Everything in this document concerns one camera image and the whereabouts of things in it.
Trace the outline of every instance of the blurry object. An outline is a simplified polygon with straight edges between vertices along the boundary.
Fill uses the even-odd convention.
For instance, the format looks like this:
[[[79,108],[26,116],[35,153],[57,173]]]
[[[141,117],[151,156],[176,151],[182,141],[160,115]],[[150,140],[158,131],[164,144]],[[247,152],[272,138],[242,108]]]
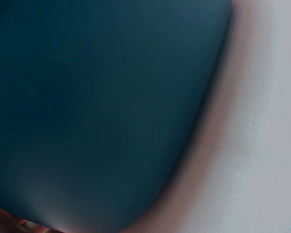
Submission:
[[[39,226],[33,222],[17,218],[0,209],[0,233],[55,233],[47,227]]]

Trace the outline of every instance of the white surface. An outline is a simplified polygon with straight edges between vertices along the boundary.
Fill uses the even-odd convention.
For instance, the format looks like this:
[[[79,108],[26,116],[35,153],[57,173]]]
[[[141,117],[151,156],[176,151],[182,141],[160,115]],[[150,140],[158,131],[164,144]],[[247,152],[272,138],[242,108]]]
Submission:
[[[291,0],[236,0],[196,147],[125,233],[291,233]]]

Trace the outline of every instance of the teal cushion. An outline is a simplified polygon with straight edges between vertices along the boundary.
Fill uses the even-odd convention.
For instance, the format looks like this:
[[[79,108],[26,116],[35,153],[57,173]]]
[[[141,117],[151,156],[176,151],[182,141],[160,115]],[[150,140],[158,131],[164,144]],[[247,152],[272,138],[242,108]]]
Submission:
[[[0,207],[116,233],[190,131],[229,0],[0,0]]]

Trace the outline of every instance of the white wall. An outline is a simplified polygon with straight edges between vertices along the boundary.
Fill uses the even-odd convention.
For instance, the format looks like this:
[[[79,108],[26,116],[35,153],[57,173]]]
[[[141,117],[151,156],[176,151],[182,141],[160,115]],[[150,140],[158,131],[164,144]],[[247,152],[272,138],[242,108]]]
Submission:
[[[235,0],[196,144],[125,233],[291,233],[291,0]]]

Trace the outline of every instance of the dark teal fabric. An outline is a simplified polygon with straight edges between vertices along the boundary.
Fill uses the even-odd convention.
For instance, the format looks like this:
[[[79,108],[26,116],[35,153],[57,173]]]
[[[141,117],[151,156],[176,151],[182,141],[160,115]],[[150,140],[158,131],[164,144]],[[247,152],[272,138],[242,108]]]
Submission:
[[[0,207],[116,233],[156,200],[229,0],[0,0]]]

